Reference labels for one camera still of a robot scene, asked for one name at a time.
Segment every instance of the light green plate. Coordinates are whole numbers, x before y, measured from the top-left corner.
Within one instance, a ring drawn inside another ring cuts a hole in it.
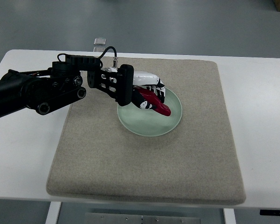
[[[159,136],[173,130],[182,117],[182,106],[178,97],[166,88],[164,100],[170,110],[169,117],[155,112],[143,110],[130,103],[127,106],[117,107],[117,113],[121,123],[131,132],[142,136]]]

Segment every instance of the fabric mat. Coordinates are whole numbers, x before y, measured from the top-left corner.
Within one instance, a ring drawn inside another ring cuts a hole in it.
[[[112,58],[103,58],[104,67]],[[216,63],[120,58],[158,75],[180,99],[177,127],[158,137],[128,131],[107,94],[68,112],[47,182],[51,195],[130,202],[233,205],[246,196]]]

